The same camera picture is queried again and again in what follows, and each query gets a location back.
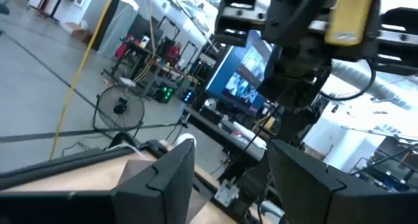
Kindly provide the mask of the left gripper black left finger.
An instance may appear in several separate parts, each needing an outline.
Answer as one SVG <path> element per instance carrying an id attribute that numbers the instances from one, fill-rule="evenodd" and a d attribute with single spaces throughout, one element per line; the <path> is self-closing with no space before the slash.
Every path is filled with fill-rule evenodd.
<path id="1" fill-rule="evenodd" d="M 193 188 L 194 140 L 187 139 L 114 188 L 116 223 L 185 223 Z"/>

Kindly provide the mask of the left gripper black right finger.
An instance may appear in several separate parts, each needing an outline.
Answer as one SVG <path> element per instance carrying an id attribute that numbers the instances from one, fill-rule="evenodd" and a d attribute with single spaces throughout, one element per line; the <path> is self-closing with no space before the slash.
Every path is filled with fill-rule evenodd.
<path id="1" fill-rule="evenodd" d="M 288 223 L 417 224 L 416 193 L 390 193 L 278 139 L 267 155 Z"/>

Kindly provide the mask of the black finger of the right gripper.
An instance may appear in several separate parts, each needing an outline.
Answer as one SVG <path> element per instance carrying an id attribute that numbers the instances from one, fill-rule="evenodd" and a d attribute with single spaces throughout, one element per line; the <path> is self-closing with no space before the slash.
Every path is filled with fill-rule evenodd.
<path id="1" fill-rule="evenodd" d="M 370 7 L 366 28 L 366 58 L 373 59 L 378 54 L 378 37 L 381 35 L 381 18 L 379 15 L 381 0 L 373 0 Z"/>
<path id="2" fill-rule="evenodd" d="M 278 46 L 298 43 L 328 0 L 270 0 L 264 40 Z"/>

